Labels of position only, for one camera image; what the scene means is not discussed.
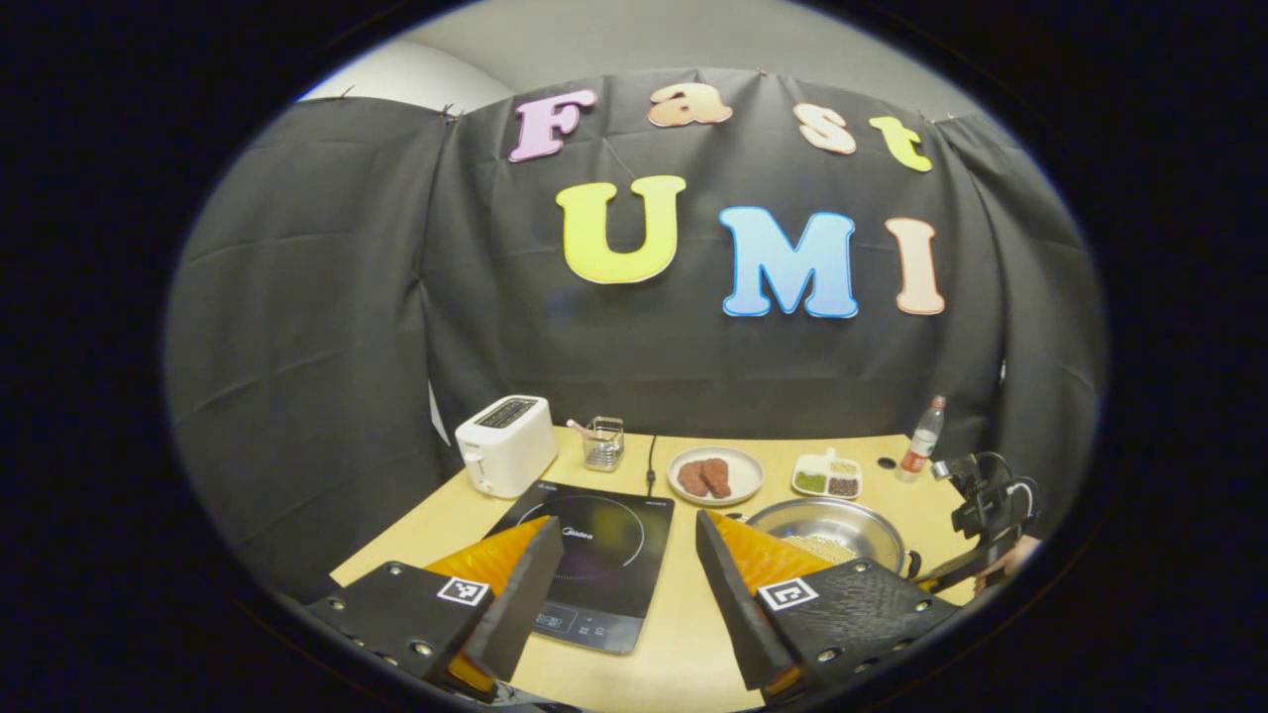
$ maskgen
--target plastic bottle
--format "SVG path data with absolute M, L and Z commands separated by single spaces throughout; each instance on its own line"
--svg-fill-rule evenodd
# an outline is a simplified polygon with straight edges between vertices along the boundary
M 912 434 L 912 445 L 908 447 L 907 455 L 903 455 L 902 463 L 898 464 L 895 471 L 898 480 L 912 482 L 924 469 L 924 463 L 929 459 L 929 454 L 933 453 L 933 445 L 942 434 L 942 411 L 946 407 L 947 400 L 945 397 L 933 397 L 933 403 L 921 416 L 921 421 L 915 424 L 915 433 Z

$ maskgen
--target foam letter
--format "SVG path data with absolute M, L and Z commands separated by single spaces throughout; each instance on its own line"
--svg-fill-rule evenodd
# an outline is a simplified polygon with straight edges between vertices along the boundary
M 730 107 L 708 84 L 675 84 L 652 93 L 656 104 L 647 118 L 658 127 L 681 127 L 691 122 L 715 124 L 730 118 Z
M 904 127 L 903 122 L 894 117 L 876 117 L 867 123 L 880 129 L 885 137 L 885 146 L 889 147 L 889 152 L 898 159 L 899 164 L 917 171 L 928 171 L 933 167 L 933 162 L 917 154 L 912 146 L 921 142 L 921 134 Z
M 792 114 L 801 122 L 801 136 L 810 146 L 837 154 L 853 154 L 858 145 L 846 131 L 846 119 L 841 114 L 814 104 L 798 104 Z
M 898 296 L 898 308 L 910 315 L 937 315 L 946 307 L 933 279 L 933 226 L 914 218 L 890 218 L 885 227 L 898 241 L 898 255 L 903 264 L 903 292 Z
M 643 282 L 656 277 L 678 250 L 675 195 L 687 186 L 678 176 L 647 176 L 630 184 L 643 197 L 647 237 L 634 252 L 607 246 L 607 202 L 616 195 L 610 183 L 586 183 L 555 195 L 563 207 L 563 258 L 572 271 L 600 284 Z
M 581 121 L 582 107 L 592 107 L 598 100 L 598 95 L 590 89 L 548 96 L 536 101 L 520 104 L 516 112 L 520 113 L 520 145 L 511 151 L 508 159 L 512 164 L 549 156 L 563 148 L 563 142 L 554 137 L 554 129 L 559 133 L 572 133 Z
M 762 294 L 762 275 L 785 313 L 796 310 L 814 277 L 805 311 L 815 317 L 853 317 L 858 303 L 850 293 L 850 235 L 855 223 L 837 213 L 815 213 L 805 223 L 794 250 L 766 208 L 727 208 L 718 219 L 735 240 L 735 291 L 723 311 L 735 317 L 758 317 L 771 310 Z

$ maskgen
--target black cooktop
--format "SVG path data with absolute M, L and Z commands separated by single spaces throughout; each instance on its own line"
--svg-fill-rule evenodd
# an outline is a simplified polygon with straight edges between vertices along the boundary
M 558 515 L 563 559 L 534 631 L 629 653 L 656 591 L 673 501 L 538 481 L 488 534 Z

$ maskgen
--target stainless steel pot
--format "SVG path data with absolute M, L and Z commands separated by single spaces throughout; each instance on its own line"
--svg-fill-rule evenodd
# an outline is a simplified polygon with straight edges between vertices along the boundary
M 921 556 L 903 548 L 903 538 L 885 518 L 836 497 L 800 497 L 776 502 L 744 520 L 777 538 L 818 537 L 848 547 L 899 575 L 910 561 L 908 579 L 921 571 Z

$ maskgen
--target letter m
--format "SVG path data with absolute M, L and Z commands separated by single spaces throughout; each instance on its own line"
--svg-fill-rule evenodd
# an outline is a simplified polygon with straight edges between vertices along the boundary
M 815 213 L 805 223 L 794 249 L 766 208 L 727 208 L 718 219 L 735 240 L 735 291 L 723 310 L 735 317 L 758 317 L 771 311 L 762 294 L 762 275 L 785 313 L 792 313 L 805 287 L 814 291 L 805 311 L 815 317 L 853 317 L 858 303 L 850 292 L 850 236 L 855 223 L 837 213 Z

